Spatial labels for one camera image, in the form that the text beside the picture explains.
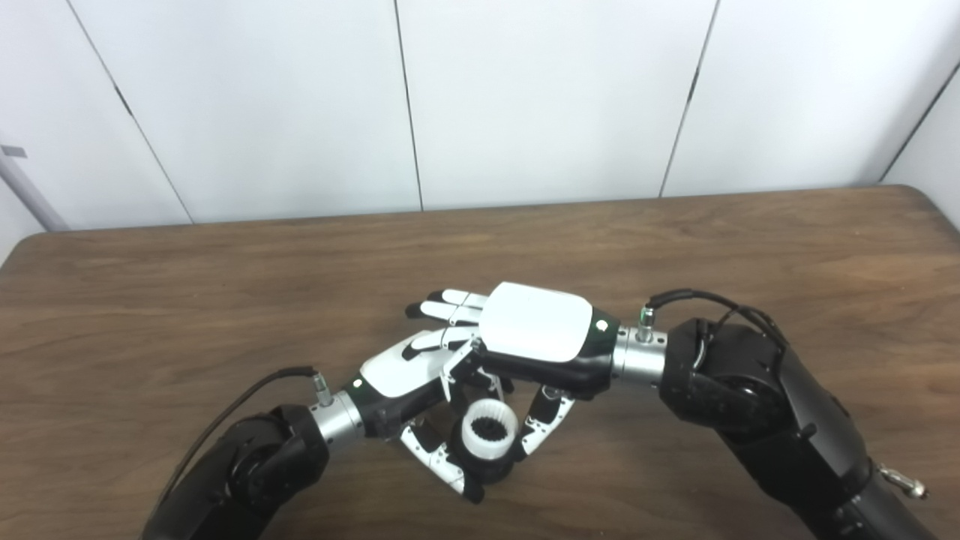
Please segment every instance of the robot finger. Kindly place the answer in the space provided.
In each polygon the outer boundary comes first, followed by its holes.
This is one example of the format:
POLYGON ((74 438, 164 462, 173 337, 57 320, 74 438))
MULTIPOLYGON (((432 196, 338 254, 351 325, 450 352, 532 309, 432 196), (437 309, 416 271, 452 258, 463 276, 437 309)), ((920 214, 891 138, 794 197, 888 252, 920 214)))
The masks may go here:
POLYGON ((400 433, 400 442, 417 459, 454 491, 474 504, 483 501, 484 489, 479 481, 464 471, 463 465, 450 453, 446 442, 428 423, 408 425, 400 433))
POLYGON ((472 342, 464 343, 440 370, 440 384, 444 390, 444 397, 458 416, 463 416, 467 412, 468 402, 467 395, 464 393, 464 384, 480 368, 480 364, 474 360, 472 342))
POLYGON ((451 327, 476 326, 480 324, 480 313, 481 309, 479 307, 454 306, 453 304, 433 302, 432 300, 417 302, 406 308, 407 318, 422 319, 426 317, 436 319, 449 323, 451 327))
POLYGON ((439 351, 449 349, 455 351, 476 335, 475 327, 447 327, 432 331, 410 342, 401 354, 404 359, 411 359, 425 351, 439 351))
POLYGON ((530 404, 530 411, 520 429, 520 436, 514 441, 511 452, 514 461, 522 461, 532 454, 550 436, 560 423, 566 418, 575 400, 570 399, 564 392, 541 386, 540 391, 530 404))
POLYGON ((503 385, 500 383, 500 377, 496 375, 491 375, 480 368, 477 370, 476 375, 484 380, 486 383, 484 388, 487 389, 487 397, 494 398, 495 400, 503 401, 503 385))
POLYGON ((433 291, 426 298, 434 302, 445 302, 454 306, 477 307, 480 309, 483 309, 484 304, 487 303, 487 297, 482 294, 456 289, 433 291))

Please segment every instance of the black inner gear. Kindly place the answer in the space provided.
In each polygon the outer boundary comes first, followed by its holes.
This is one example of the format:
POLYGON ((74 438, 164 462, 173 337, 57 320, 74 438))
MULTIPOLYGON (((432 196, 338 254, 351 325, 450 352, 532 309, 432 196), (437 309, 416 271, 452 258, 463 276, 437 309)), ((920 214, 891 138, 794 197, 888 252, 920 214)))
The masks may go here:
POLYGON ((485 441, 501 441, 507 438, 507 428, 493 418, 477 418, 470 423, 470 427, 485 441))

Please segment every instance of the white gear ring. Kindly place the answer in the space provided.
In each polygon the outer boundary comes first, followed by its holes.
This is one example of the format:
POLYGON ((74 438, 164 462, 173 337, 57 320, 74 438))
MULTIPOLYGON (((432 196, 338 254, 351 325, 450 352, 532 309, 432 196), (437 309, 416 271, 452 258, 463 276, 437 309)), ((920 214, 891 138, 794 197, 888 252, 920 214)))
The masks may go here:
POLYGON ((519 421, 516 419, 516 414, 507 404, 494 399, 484 399, 474 402, 467 409, 463 425, 460 427, 460 434, 464 439, 467 452, 480 459, 491 461, 507 454, 511 445, 514 444, 518 427, 519 421), (473 430, 473 422, 481 418, 494 420, 503 426, 507 435, 496 441, 483 438, 473 430))

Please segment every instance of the white cylindrical object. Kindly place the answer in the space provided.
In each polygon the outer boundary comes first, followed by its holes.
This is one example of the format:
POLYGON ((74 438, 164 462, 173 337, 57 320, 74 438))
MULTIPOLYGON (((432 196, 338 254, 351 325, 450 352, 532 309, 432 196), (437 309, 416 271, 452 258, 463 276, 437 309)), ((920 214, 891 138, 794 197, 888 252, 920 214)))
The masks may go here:
POLYGON ((489 461, 499 459, 507 454, 510 446, 514 444, 518 427, 519 421, 516 419, 514 411, 507 404, 498 400, 485 399, 474 402, 467 409, 460 434, 464 439, 464 447, 467 452, 489 461), (491 432, 499 434, 499 430, 487 429, 477 432, 474 423, 484 420, 502 426, 503 436, 491 440, 491 432))

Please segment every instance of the white robotic hand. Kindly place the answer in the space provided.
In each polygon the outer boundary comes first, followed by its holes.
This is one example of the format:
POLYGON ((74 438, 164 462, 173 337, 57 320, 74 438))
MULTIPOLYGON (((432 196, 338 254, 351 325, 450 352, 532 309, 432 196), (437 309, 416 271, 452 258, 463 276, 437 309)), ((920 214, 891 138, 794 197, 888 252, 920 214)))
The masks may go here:
POLYGON ((475 375, 489 378, 498 391, 501 384, 511 388, 511 378, 541 384, 514 444, 517 461, 560 425, 576 399, 592 399, 609 387, 618 338, 627 335, 618 320, 579 296, 510 282, 489 297, 434 292, 408 306, 407 316, 449 325, 414 339, 403 355, 454 351, 441 384, 458 413, 466 405, 462 384, 475 375))

